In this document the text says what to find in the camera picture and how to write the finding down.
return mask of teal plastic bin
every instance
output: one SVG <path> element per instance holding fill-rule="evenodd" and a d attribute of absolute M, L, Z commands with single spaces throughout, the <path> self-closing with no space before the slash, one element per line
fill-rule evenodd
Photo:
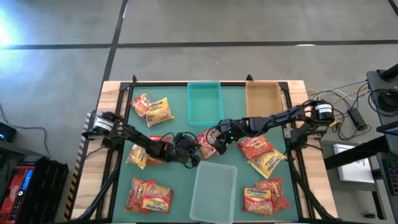
<path fill-rule="evenodd" d="M 214 126 L 224 119 L 220 82 L 188 83 L 188 122 Z"/>

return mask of clear plastic container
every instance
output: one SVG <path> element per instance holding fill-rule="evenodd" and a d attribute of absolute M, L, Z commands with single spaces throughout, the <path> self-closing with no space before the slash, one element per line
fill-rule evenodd
<path fill-rule="evenodd" d="M 197 169 L 189 217 L 209 223 L 234 222 L 237 174 L 235 166 L 201 161 Z"/>
<path fill-rule="evenodd" d="M 188 122 L 192 126 L 214 126 L 222 119 L 220 82 L 188 83 Z"/>

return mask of green table surface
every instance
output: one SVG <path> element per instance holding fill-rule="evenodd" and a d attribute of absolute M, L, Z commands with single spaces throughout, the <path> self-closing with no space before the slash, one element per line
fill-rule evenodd
<path fill-rule="evenodd" d="M 154 101 L 167 97 L 170 109 L 172 110 L 172 115 L 175 117 L 172 120 L 168 120 L 148 128 L 145 119 L 138 117 L 136 112 L 131 109 L 128 123 L 136 127 L 136 129 L 143 134 L 147 136 L 163 135 L 170 131 L 173 131 L 174 133 L 190 131 L 194 134 L 201 134 L 206 128 L 209 128 L 192 127 L 189 125 L 187 116 L 186 86 L 134 87 L 132 98 L 136 98 L 143 92 L 146 92 Z M 224 118 L 239 119 L 246 116 L 244 86 L 222 86 L 222 95 Z M 265 136 L 275 149 L 280 152 L 285 151 L 284 137 L 281 127 L 269 130 Z M 129 141 L 126 141 L 124 145 L 118 191 L 116 193 L 116 203 L 113 212 L 113 223 L 192 222 L 193 220 L 189 217 L 189 211 L 193 186 L 195 183 L 196 168 L 186 169 L 182 164 L 176 162 L 147 165 L 145 169 L 140 169 L 135 164 L 125 164 L 124 161 L 126 161 L 132 146 L 133 143 Z M 261 214 L 245 213 L 242 211 L 243 187 L 253 187 L 254 182 L 263 181 L 265 178 L 247 163 L 247 159 L 235 143 L 228 146 L 225 154 L 212 155 L 207 161 L 236 166 L 238 170 L 234 208 L 235 222 L 261 220 L 297 221 L 299 219 L 287 161 L 281 161 L 273 171 L 270 178 L 282 178 L 284 197 L 290 202 L 291 208 L 279 211 L 275 215 L 271 215 L 267 218 L 264 218 Z M 173 189 L 174 196 L 171 203 L 170 213 L 151 212 L 150 214 L 141 214 L 125 212 L 124 206 L 129 195 L 131 180 L 133 177 L 138 177 L 142 180 L 155 179 L 157 184 Z"/>

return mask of yellow wire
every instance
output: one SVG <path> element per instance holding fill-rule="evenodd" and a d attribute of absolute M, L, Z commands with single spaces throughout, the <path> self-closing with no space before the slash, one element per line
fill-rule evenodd
<path fill-rule="evenodd" d="M 316 91 L 316 90 L 314 90 L 314 89 L 306 89 L 307 91 L 313 91 L 313 92 L 315 92 L 316 94 L 318 94 L 318 91 Z"/>
<path fill-rule="evenodd" d="M 365 87 L 365 88 L 360 89 L 359 91 L 355 91 L 355 92 L 353 92 L 353 93 L 350 93 L 350 94 L 348 94 L 348 95 L 346 95 L 346 96 L 341 97 L 339 100 L 335 101 L 335 102 L 332 103 L 332 104 L 335 105 L 336 103 L 340 102 L 341 100 L 343 100 L 343 99 L 345 99 L 345 98 L 347 98 L 347 97 L 349 97 L 349 96 L 352 96 L 352 95 L 354 95 L 354 94 L 357 94 L 357 93 L 359 93 L 359 92 L 362 92 L 362 91 L 364 91 L 364 90 L 367 90 L 367 89 L 368 89 L 368 88 Z"/>

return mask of wooden table frame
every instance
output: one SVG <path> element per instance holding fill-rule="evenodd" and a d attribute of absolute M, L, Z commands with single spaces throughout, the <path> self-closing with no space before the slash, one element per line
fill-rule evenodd
<path fill-rule="evenodd" d="M 170 86 L 170 85 L 186 85 L 188 81 L 157 81 L 157 82 L 104 82 L 99 97 L 98 107 L 96 112 L 112 111 L 119 113 L 121 116 L 128 119 L 130 110 L 129 103 L 132 97 L 132 91 L 135 86 Z M 245 86 L 246 81 L 220 81 L 223 86 Z M 308 99 L 305 90 L 304 82 L 301 80 L 277 81 L 281 89 L 281 102 L 283 109 L 286 110 L 295 105 L 299 105 Z M 88 113 L 84 125 L 84 131 L 92 127 L 94 121 L 93 113 Z M 319 142 L 314 139 L 309 139 L 310 144 L 319 146 Z M 75 171 L 73 173 L 70 192 L 66 204 L 63 220 L 67 221 L 71 218 L 79 217 L 87 208 L 87 206 L 95 198 L 99 192 L 100 187 L 107 179 L 109 172 L 113 170 L 116 161 L 121 162 L 121 152 L 109 151 L 101 149 L 86 161 L 86 155 L 94 151 L 100 146 L 100 141 L 88 141 L 82 137 L 78 156 L 75 164 Z M 336 207 L 331 194 L 331 189 L 323 163 L 322 153 L 318 149 L 308 147 L 303 151 L 299 151 L 295 161 L 295 166 L 299 170 L 303 180 L 310 186 L 311 191 L 319 200 L 319 202 L 326 208 L 326 210 L 337 217 Z M 116 196 L 117 181 L 108 190 L 104 203 L 98 207 L 96 215 L 92 218 L 96 222 L 107 223 L 111 221 L 113 214 L 113 205 Z M 294 184 L 295 199 L 298 208 L 299 219 L 302 218 L 319 218 L 319 214 L 314 212 L 309 201 L 305 198 L 301 188 Z"/>

